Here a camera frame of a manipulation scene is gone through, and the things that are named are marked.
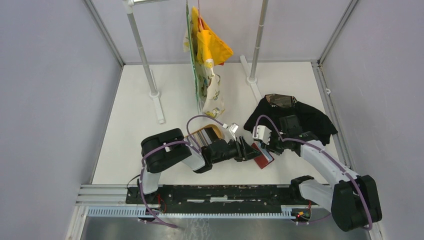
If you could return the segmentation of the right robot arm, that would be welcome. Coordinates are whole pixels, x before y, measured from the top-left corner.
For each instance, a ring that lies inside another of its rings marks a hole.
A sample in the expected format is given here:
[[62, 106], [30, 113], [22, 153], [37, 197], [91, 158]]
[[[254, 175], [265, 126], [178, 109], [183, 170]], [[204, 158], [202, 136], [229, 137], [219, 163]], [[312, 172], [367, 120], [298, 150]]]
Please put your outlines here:
[[370, 175], [359, 175], [328, 153], [315, 134], [303, 131], [296, 115], [279, 121], [281, 127], [269, 116], [260, 115], [252, 132], [254, 140], [276, 154], [284, 150], [296, 153], [326, 180], [322, 184], [310, 175], [292, 179], [288, 196], [293, 203], [308, 200], [318, 204], [344, 232], [357, 228], [370, 231], [382, 220], [377, 184]]

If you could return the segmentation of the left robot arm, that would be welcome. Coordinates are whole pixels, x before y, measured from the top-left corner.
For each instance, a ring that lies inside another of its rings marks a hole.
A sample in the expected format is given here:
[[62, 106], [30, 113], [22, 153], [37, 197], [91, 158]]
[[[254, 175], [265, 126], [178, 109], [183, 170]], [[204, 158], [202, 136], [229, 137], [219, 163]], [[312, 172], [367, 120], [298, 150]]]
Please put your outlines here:
[[174, 128], [145, 138], [141, 142], [143, 170], [138, 197], [145, 204], [157, 198], [161, 173], [182, 162], [196, 174], [210, 171], [214, 164], [227, 160], [246, 162], [261, 156], [242, 136], [226, 141], [212, 127], [183, 137], [180, 128]]

